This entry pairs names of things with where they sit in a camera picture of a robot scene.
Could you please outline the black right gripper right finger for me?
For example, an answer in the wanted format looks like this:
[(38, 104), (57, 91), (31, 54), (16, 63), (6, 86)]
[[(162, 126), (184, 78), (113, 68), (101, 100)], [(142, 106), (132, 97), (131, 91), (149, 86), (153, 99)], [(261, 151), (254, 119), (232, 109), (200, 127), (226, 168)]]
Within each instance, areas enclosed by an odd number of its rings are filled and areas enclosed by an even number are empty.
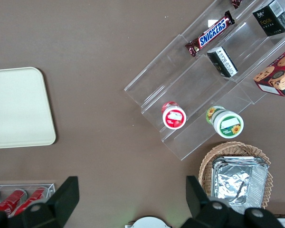
[(210, 200), (195, 176), (186, 177), (186, 201), (192, 217), (183, 228), (282, 228), (273, 213), (248, 208), (240, 214), (218, 200)]

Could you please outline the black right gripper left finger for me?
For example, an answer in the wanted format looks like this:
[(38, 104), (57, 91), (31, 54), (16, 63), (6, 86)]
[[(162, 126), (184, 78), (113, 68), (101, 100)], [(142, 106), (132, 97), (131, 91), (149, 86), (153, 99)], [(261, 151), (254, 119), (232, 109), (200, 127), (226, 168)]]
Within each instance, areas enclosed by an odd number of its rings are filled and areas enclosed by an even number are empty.
[(78, 177), (70, 176), (47, 202), (31, 205), (11, 218), (0, 212), (0, 228), (62, 228), (78, 202)]

